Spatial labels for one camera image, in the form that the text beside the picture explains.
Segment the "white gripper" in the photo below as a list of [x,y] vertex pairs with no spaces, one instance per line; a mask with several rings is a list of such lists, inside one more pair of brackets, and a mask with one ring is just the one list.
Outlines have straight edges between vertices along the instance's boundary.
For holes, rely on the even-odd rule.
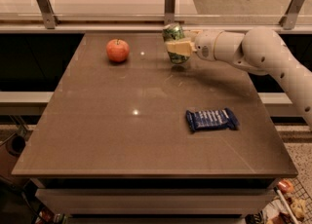
[[180,56],[191,56],[193,53],[198,58],[215,61],[215,43],[221,30],[184,30],[186,39],[167,41],[166,49],[169,53]]

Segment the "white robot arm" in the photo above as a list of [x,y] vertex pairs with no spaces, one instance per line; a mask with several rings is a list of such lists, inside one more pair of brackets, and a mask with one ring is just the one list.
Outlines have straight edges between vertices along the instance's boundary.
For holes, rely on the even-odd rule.
[[274,30],[254,28],[247,33],[223,30],[185,31],[177,24],[162,30],[171,63],[195,55],[205,61],[226,62],[255,75],[270,75],[312,129],[312,72],[291,53]]

